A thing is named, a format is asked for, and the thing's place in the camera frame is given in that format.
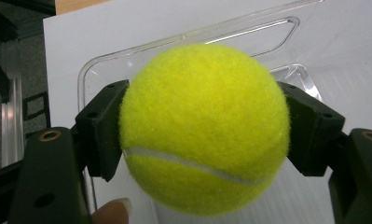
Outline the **black metal frame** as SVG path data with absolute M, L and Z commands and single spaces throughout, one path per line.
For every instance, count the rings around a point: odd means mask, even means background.
M 46 91 L 22 100 L 22 118 L 23 132 L 26 139 L 51 126 L 48 93 Z

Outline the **yellow tennis ball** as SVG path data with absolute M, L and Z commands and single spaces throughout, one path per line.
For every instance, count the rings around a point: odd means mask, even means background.
M 126 91 L 119 127 L 137 184 L 155 201 L 200 216 L 255 200 L 290 143 L 289 108 L 269 70 L 223 45 L 152 59 Z

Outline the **aluminium stand post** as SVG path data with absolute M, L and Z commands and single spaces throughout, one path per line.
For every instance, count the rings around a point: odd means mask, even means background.
M 24 149 L 19 41 L 4 43 L 2 55 L 10 80 L 9 101 L 2 104 L 2 166 L 5 167 L 21 160 Z

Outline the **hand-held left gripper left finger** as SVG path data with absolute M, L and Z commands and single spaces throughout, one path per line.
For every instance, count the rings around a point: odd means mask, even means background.
M 76 140 L 83 150 L 90 176 L 109 182 L 121 157 L 119 108 L 130 82 L 106 85 L 76 116 Z

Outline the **clear plastic container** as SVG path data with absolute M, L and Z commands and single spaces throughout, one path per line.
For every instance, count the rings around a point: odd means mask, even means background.
M 78 80 L 85 106 L 104 85 L 132 79 L 156 54 L 188 43 L 220 43 L 257 58 L 281 82 L 296 86 L 344 116 L 345 147 L 356 184 L 332 169 L 306 177 L 286 161 L 273 184 L 242 210 L 218 217 L 176 212 L 154 202 L 121 164 L 113 181 L 95 183 L 100 202 L 131 198 L 131 224 L 372 224 L 366 188 L 372 161 L 372 0 L 299 0 L 221 20 L 178 36 L 97 57 Z

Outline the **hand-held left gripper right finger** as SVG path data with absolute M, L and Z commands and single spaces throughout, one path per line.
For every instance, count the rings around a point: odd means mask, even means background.
M 300 88 L 279 82 L 290 111 L 287 158 L 304 176 L 323 176 L 330 147 L 341 136 L 345 118 Z

